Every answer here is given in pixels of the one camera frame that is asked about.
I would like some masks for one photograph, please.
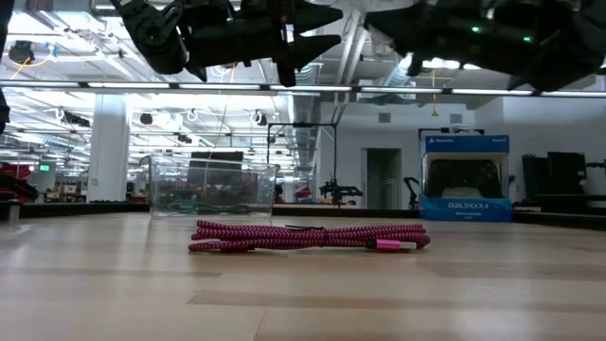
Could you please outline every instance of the ceiling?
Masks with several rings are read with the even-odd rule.
[[[154,1],[159,7],[168,1]],[[238,1],[232,1],[237,7]],[[332,5],[344,12],[344,19],[324,27],[321,34],[339,34],[343,42],[327,51],[297,75],[299,84],[361,84],[389,86],[435,86],[456,88],[504,89],[508,77],[481,69],[456,69],[457,65],[431,61],[419,77],[404,76],[405,60],[387,46],[387,42],[361,27],[363,12],[406,7],[414,1],[402,0],[326,0],[311,1]],[[17,1],[16,9],[24,9]],[[33,42],[34,67],[20,70],[7,56],[17,40]],[[209,82],[254,84],[277,83],[276,67],[269,60],[253,62],[251,67],[239,64],[233,69],[220,66],[208,70]],[[9,25],[7,50],[4,51],[0,79],[37,81],[152,81],[199,82],[184,71],[178,75],[158,75],[136,51],[130,36],[111,11],[108,0],[92,2],[56,1],[55,8],[44,11],[17,10]],[[592,80],[581,80],[570,89],[582,89]],[[8,131],[23,129],[45,131],[10,133],[4,143],[5,161],[16,157],[40,159],[45,151],[61,155],[69,167],[68,174],[85,171],[90,150],[90,129],[62,123],[63,112],[85,118],[94,124],[95,95],[84,92],[31,91],[5,89],[12,108]],[[375,124],[376,114],[385,105],[398,111],[397,104],[415,104],[420,111],[433,110],[434,103],[447,114],[468,114],[491,97],[413,95],[407,97],[367,96],[339,98],[333,96],[293,96],[289,94],[260,96],[208,94],[127,94],[134,110],[131,137],[131,162],[136,169],[138,158],[149,153],[187,155],[192,150],[242,150],[250,161],[266,162],[267,127],[258,126],[258,114],[270,123],[293,121],[330,123],[337,120],[344,127],[361,129]],[[158,119],[152,125],[141,123],[142,114]],[[393,129],[419,124],[416,119],[399,118]],[[177,140],[175,131],[192,138],[192,143]],[[271,162],[286,171],[309,166],[313,159],[316,130],[284,129],[276,135],[271,147]],[[18,156],[20,150],[33,152]]]

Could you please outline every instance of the clear plastic container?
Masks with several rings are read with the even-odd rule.
[[[169,216],[271,217],[277,165],[147,156],[150,212]]]

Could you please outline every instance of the wooden table surface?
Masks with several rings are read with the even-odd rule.
[[[606,340],[606,234],[425,224],[409,254],[190,255],[192,222],[147,214],[0,227],[0,340]]]

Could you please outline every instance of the pink braided cable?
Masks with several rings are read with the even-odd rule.
[[[198,231],[191,236],[197,242],[191,252],[208,250],[247,251],[255,248],[294,250],[316,246],[367,247],[372,241],[414,242],[421,249],[431,242],[422,224],[324,228],[288,228],[266,225],[227,225],[198,222]]]

